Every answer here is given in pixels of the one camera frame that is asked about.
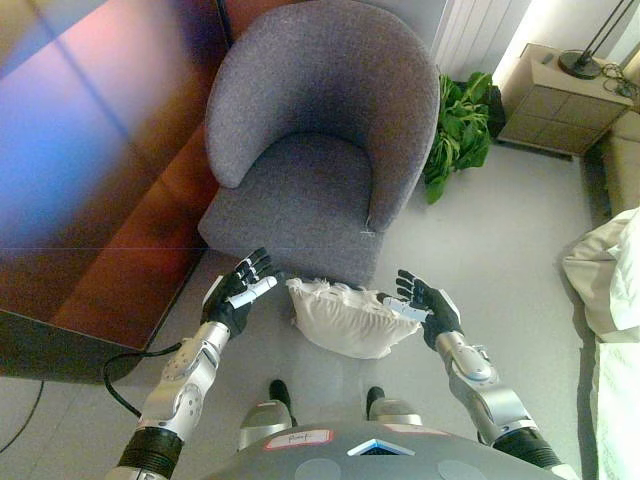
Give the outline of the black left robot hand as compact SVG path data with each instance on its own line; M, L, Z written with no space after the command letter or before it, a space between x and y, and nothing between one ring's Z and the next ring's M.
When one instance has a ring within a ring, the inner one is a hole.
M254 250L232 271L216 278L203 299L200 323L220 323L229 330L230 339L237 337L246 327L251 305L282 278L267 250Z

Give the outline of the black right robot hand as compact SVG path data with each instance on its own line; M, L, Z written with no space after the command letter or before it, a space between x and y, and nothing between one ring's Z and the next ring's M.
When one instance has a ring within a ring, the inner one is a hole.
M436 350L436 339L442 333L459 332L463 334L460 312L443 289L430 287L424 280L409 271L399 269L396 278L398 297L384 292L376 299L381 304L386 298L408 302L411 308L431 312L422 321L423 338L426 345Z

